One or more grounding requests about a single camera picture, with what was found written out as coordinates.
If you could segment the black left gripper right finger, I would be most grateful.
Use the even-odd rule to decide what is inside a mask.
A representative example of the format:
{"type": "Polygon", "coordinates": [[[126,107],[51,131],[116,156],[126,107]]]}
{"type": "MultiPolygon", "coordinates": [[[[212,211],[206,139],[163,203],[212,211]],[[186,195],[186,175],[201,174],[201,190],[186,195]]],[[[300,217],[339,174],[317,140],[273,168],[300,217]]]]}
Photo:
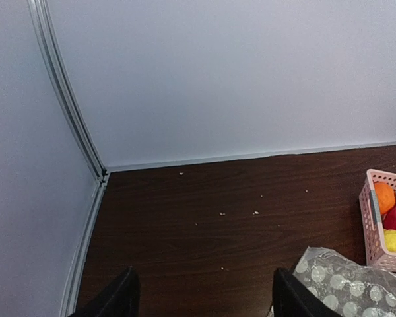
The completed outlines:
{"type": "Polygon", "coordinates": [[[272,296],[275,317],[341,317],[284,268],[277,268],[273,274],[272,296]]]}

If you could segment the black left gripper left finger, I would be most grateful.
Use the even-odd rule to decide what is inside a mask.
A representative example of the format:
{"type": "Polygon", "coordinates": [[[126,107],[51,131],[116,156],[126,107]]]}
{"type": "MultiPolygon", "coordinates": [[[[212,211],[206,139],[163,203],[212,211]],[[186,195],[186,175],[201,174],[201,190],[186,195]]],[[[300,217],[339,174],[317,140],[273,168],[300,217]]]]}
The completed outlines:
{"type": "Polygon", "coordinates": [[[139,315],[141,284],[137,272],[129,266],[73,317],[124,317],[139,315]]]}

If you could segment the clear polka dot zip bag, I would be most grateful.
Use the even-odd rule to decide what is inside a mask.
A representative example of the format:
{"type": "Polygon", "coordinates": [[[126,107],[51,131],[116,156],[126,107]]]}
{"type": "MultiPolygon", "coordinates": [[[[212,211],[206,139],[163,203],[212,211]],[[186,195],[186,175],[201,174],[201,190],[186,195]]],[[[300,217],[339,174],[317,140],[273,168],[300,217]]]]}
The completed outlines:
{"type": "Polygon", "coordinates": [[[328,248],[306,249],[293,275],[341,316],[396,316],[396,274],[328,248]]]}

